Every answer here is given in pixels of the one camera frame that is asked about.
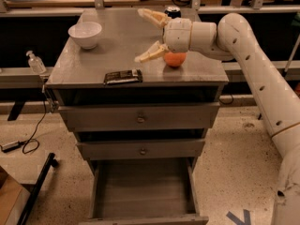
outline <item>white pump bottle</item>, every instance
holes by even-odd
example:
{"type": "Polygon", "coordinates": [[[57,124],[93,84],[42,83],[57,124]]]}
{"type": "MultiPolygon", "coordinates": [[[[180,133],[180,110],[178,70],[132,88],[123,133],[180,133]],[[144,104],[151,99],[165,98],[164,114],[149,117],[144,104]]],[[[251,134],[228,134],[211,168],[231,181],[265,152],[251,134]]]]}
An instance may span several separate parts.
{"type": "Polygon", "coordinates": [[[46,71],[43,61],[38,56],[35,56],[32,51],[28,51],[26,53],[26,56],[30,57],[28,60],[28,64],[33,72],[35,72],[36,74],[41,74],[46,71]]]}

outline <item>bowl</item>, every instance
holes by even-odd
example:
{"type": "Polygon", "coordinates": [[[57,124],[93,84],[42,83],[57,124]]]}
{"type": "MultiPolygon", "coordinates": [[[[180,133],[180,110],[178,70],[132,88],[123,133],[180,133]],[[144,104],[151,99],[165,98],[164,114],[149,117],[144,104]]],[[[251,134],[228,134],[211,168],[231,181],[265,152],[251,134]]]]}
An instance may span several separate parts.
{"type": "Polygon", "coordinates": [[[93,49],[98,44],[102,26],[96,22],[81,22],[68,29],[69,36],[83,49],[93,49]]]}

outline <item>drawer knob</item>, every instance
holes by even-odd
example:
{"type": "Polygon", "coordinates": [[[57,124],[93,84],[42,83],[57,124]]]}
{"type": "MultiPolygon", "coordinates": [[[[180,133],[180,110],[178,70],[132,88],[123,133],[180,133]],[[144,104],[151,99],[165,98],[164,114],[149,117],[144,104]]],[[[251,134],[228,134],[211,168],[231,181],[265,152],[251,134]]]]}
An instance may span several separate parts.
{"type": "Polygon", "coordinates": [[[142,123],[145,122],[145,119],[142,116],[138,116],[137,121],[138,121],[139,124],[142,124],[142,123]]]}
{"type": "Polygon", "coordinates": [[[146,149],[142,148],[142,149],[140,150],[140,154],[141,154],[141,155],[146,155],[146,153],[147,153],[147,150],[146,150],[146,149]]]}

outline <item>speckled floor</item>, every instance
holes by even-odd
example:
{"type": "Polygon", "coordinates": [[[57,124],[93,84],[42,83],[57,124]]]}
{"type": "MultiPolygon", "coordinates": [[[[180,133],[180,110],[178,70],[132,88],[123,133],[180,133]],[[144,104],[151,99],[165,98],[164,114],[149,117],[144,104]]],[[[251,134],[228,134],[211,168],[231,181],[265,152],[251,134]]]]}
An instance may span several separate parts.
{"type": "MultiPolygon", "coordinates": [[[[0,143],[26,140],[42,116],[23,112],[8,122],[0,109],[0,143]]],[[[209,225],[270,224],[281,157],[272,144],[256,106],[222,107],[206,138],[194,170],[200,213],[209,225]]],[[[51,168],[27,224],[78,224],[88,218],[93,175],[75,147],[59,114],[47,113],[37,130],[39,149],[0,153],[0,165],[20,183],[36,183],[44,162],[53,152],[59,167],[51,168]]]]}

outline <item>black can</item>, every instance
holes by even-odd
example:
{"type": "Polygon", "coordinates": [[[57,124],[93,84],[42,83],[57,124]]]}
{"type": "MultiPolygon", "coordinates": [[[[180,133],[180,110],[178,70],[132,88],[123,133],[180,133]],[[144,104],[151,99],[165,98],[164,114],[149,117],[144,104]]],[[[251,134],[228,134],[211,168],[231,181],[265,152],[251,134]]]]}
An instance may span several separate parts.
{"type": "Polygon", "coordinates": [[[173,19],[181,18],[181,11],[177,6],[168,6],[165,10],[165,13],[168,15],[168,17],[171,17],[173,19]]]}

